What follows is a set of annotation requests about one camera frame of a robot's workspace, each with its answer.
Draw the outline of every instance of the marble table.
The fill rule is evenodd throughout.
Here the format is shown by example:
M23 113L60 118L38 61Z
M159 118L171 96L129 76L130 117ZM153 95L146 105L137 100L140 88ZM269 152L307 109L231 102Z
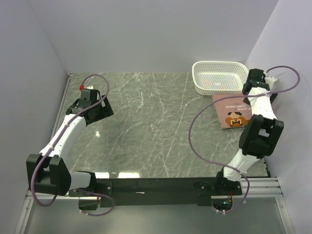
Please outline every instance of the marble table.
M215 176L221 167L199 159L188 143L195 114L212 101L199 95L191 73L101 73L111 91L111 117L89 125L66 160L70 171L92 171L101 177L202 177ZM70 74L57 128L66 109L80 96L79 86L89 74ZM101 78L90 78L102 94ZM238 150L242 129L221 130L214 107L196 121L192 139L205 157L229 163ZM268 176L263 160L247 176Z

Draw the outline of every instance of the wire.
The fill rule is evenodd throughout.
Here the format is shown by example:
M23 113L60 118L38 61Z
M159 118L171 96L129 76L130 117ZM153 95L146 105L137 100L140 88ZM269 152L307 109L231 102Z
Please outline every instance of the wire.
M83 193L86 193L86 194L91 194L91 195L94 195L94 196L105 197L105 198L110 199L112 201L112 207L108 211L106 211L104 213L101 213L101 214L91 214L91 213L88 213L86 211L81 211L82 213L84 213L84 214L86 214L88 216L103 216L103 215L107 215L115 207L115 201L110 196L107 196L107 195L104 195L104 194L98 194L98 193L89 192L89 191L86 191L86 190L83 190L83 189L77 189L77 190L81 191Z
M41 201L37 198L36 193L35 193L35 179L36 179L36 176L37 176L37 173L38 173L39 168L40 168L41 165L43 164L44 160L50 155L50 153L51 153L51 152L53 151L53 149L56 147L57 143L60 141L60 139L61 139L62 136L64 135L66 129L69 127L69 125L70 125L78 116L80 116L82 113L84 113L84 112L90 110L91 108L93 108L93 107L95 107L95 106L101 104L102 101L104 101L104 99L105 99L105 98L107 97L107 95L108 95L108 92L109 92L109 82L108 82L108 80L107 80L104 76L102 76L102 75L100 75L100 74L91 74L91 75L87 76L87 77L82 81L82 85L85 83L85 81L86 81L88 78L94 77L94 76L101 77L101 78L106 82L106 84L107 84L107 90L106 90L105 95L104 95L104 96L102 97L102 99L100 99L98 102L96 102L96 103L94 103L93 105L91 105L91 106L89 106L89 107L87 107L87 108L85 108L85 109L79 111L76 115L74 115L74 116L67 122L67 124L64 125L62 131L60 132L60 134L58 135L58 137L55 139L55 141L53 142L52 146L49 148L49 150L47 151L47 153L46 153L46 154L42 157L42 159L39 161L39 163L37 164L37 166L36 166L36 168L35 168L35 170L34 170L34 172L33 172L33 175L32 175L32 178L31 178L31 183L30 183L30 191L31 191L31 194L32 194L34 200L35 200L36 203L38 203L38 205L40 205L40 206L43 206L43 207L51 206L52 203L53 203L53 202L55 201L55 199L57 198L57 195L55 195L55 196L53 197L53 199L52 199L51 201L47 202L47 203L43 203L43 202L41 202Z
M297 82L296 84L294 84L292 87L288 88L288 89L284 89L284 90L279 90L279 91L274 91L274 92L268 92L267 94L263 93L263 94L258 94L258 95L235 95L235 96L229 96L229 97L223 97L223 98L220 98L220 99L217 99L215 101L213 101L212 103L210 103L209 105L205 106L200 112L197 113L197 115L195 115L195 117L193 118L192 122L191 122L191 125L190 125L190 128L189 128L189 134L188 134L188 138L189 138L189 144L190 144L190 147L191 149L193 150L193 152L197 155L197 157L199 157L200 159L208 162L208 163L211 163L211 164L215 164L215 165L219 165L219 166L223 166L223 167L228 167L236 172L238 172L246 181L247 181L247 189L246 189L246 192L242 198L242 200L235 206L233 207L232 209L226 211L227 212L231 212L231 211L234 211L235 209L237 209L241 204L243 204L243 202L245 201L247 195L248 195L248 192L249 192L249 188L250 188L250 182L249 180L247 179L247 177L240 171L238 170L237 168L235 167L232 167L228 164L225 164L225 163L221 163L221 162L215 162L215 161L211 161L209 159L206 159L204 156L200 155L194 148L193 144L192 144L192 140L191 140L191 132L192 132L192 128L193 128L193 125L196 121L196 119L201 115L201 113L203 113L206 109L208 109L210 106L214 105L215 103L219 102L219 101L222 101L222 100L226 100L226 99L230 99L230 98L257 98L257 97L261 97L261 96L265 96L265 95L271 95L271 94L279 94L279 93L284 93L284 92L287 92L289 90L292 90L294 89L295 87L298 86L299 82L300 82L300 75L299 73L297 72L297 70L295 70L294 68L292 67L289 67L289 66L285 66L285 65L280 65L280 66L275 66L275 67L272 67L270 68L269 70L267 70L267 72L273 70L273 69L276 69L276 68L288 68L290 70L292 70L293 72L296 73L297 75Z

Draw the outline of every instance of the cartoon character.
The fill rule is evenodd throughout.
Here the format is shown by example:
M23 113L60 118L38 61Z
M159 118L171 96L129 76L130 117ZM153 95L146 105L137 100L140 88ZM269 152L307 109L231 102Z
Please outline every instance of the cartoon character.
M240 112L228 112L228 118L225 119L225 122L231 127L242 127L247 125L249 120L246 120Z

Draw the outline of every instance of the book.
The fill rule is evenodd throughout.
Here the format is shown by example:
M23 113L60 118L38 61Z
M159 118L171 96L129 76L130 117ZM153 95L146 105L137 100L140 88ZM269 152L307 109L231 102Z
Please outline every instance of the book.
M235 95L212 95L213 101ZM243 97L225 99L214 104L216 114L218 115L220 127L240 128L246 126L252 117L250 105L243 102Z

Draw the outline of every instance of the perforated basket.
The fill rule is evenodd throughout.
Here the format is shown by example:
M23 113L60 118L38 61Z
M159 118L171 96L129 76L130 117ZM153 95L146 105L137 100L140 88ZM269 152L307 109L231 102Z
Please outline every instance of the perforated basket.
M193 65L192 75L201 95L241 94L248 69L239 62L200 61Z

